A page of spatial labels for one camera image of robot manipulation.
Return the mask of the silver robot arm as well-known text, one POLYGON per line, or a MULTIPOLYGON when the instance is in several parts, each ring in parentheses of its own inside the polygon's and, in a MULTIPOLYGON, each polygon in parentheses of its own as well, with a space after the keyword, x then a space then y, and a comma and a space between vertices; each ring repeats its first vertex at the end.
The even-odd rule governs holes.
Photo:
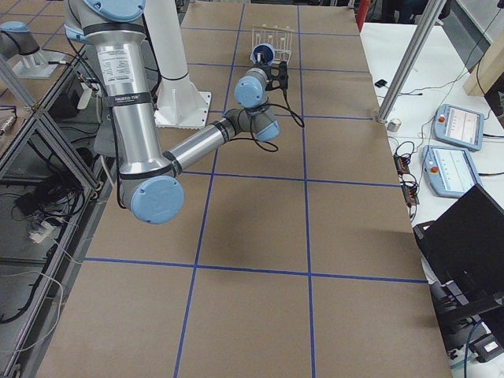
POLYGON ((270 108, 273 81, 284 80, 287 66, 271 72, 274 49, 261 44, 253 67, 234 90, 238 107, 221 120, 199 122, 199 131, 171 150, 158 142, 161 125, 187 126, 203 116, 210 95, 191 82, 176 4, 172 1, 67 1, 66 34, 96 49, 118 155, 118 199, 135 217, 162 224, 181 210, 183 170, 236 135, 259 142, 280 133, 270 108))

